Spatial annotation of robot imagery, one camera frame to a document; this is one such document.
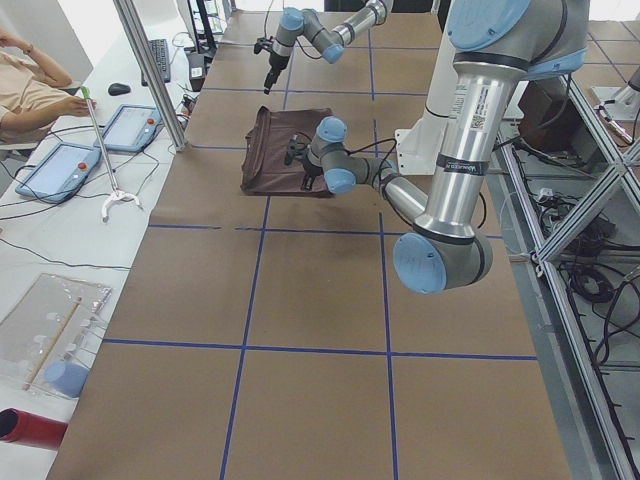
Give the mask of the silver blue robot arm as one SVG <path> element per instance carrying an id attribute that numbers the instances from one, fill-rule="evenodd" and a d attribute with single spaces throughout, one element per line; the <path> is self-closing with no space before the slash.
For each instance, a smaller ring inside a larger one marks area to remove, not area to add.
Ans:
<path id="1" fill-rule="evenodd" d="M 304 37 L 329 64 L 335 64 L 344 49 L 366 30 L 383 25 L 392 13 L 393 1 L 366 1 L 365 5 L 332 29 L 325 27 L 313 9 L 285 7 L 280 16 L 275 36 L 259 37 L 254 53 L 269 53 L 270 70 L 264 81 L 263 92 L 269 95 L 280 74 L 289 63 L 295 44 Z"/>
<path id="2" fill-rule="evenodd" d="M 488 240 L 471 224 L 499 125 L 516 86 L 570 74 L 586 56 L 586 1 L 456 1 L 446 37 L 457 74 L 430 193 L 380 158 L 356 157 L 346 126 L 324 118 L 298 158 L 305 180 L 324 178 L 344 194 L 358 184 L 376 189 L 412 230 L 395 244 L 396 274 L 419 294 L 471 285 L 490 270 Z"/>

